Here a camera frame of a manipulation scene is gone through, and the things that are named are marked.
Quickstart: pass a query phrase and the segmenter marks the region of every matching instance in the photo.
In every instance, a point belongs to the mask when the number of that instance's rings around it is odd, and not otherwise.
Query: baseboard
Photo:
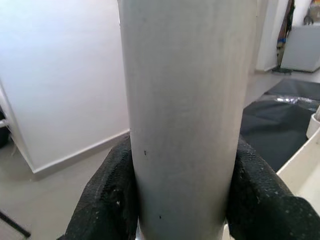
[[[114,146],[117,142],[119,142],[123,137],[127,136],[129,134],[129,129],[124,130],[120,132],[119,134],[116,134],[114,136],[111,136],[105,140],[102,140],[98,143],[95,143],[91,146],[88,146],[80,151],[77,151],[73,154],[70,154],[64,158],[58,159],[56,161],[50,162],[49,164],[46,164],[44,166],[41,166],[36,169],[32,169],[32,172],[34,174],[37,174],[38,176],[44,175],[47,176],[49,174],[55,173],[61,169],[64,169],[68,166],[73,165],[76,162],[79,162],[85,158],[88,158],[94,154],[99,153],[102,150],[111,148]]]

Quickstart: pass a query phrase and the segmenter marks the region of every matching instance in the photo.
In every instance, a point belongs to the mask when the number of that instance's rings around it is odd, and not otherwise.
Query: white wall
[[[295,0],[295,10],[293,14],[292,25],[302,26],[304,18],[307,15],[311,0]]]
[[[0,77],[34,172],[127,131],[117,1],[0,1]]]
[[[277,42],[286,14],[287,5],[288,0],[268,1],[256,62],[256,69],[258,71],[268,71],[278,65]]]

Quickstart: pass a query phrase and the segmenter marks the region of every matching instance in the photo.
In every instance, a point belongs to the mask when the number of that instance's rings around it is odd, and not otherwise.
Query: tiled floor
[[[320,82],[320,72],[292,76],[257,74],[248,87],[245,104],[256,100],[281,79]],[[34,175],[13,143],[0,149],[0,209],[32,232],[32,240],[55,240],[61,236],[79,197],[109,149],[87,157],[60,171]],[[0,240],[22,240],[0,221]]]

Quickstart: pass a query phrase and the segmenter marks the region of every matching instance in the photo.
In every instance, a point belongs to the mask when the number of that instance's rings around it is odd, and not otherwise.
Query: textured black fabric
[[[114,147],[86,185],[62,240],[134,240],[139,204],[130,138]]]
[[[226,217],[236,240],[320,240],[320,218],[239,139]]]

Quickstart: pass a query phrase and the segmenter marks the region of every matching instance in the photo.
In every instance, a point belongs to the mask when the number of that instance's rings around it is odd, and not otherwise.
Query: white pipe
[[[221,239],[254,47],[256,3],[119,3],[146,240]]]

